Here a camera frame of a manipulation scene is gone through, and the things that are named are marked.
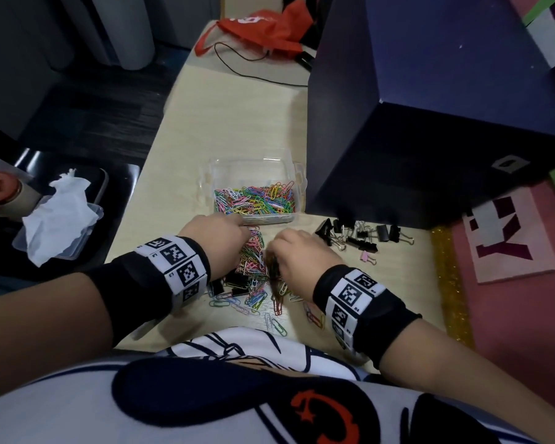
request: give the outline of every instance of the person's left hand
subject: person's left hand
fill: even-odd
[[[210,281],[219,279],[238,266],[240,250],[251,238],[238,214],[197,215],[177,234],[195,240],[205,252],[210,266]]]

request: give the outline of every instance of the gold glitter tape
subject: gold glitter tape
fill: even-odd
[[[451,338],[474,349],[475,341],[469,320],[469,309],[466,305],[450,227],[439,226],[432,229],[431,242],[434,247],[434,260],[446,333]]]

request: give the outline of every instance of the dark blue box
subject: dark blue box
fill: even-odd
[[[334,0],[306,211],[430,228],[555,167],[555,80],[509,0]]]

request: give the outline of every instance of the dark floor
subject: dark floor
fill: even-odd
[[[157,44],[154,62],[137,72],[76,59],[19,142],[35,150],[142,167],[188,55],[189,50]]]

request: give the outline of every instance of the wristband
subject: wristband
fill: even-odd
[[[341,347],[369,354],[375,367],[400,332],[421,317],[383,284],[346,265],[329,268],[312,298],[325,312]]]
[[[198,243],[169,235],[85,274],[103,298],[116,345],[143,323],[163,318],[174,306],[204,293],[210,268]]]

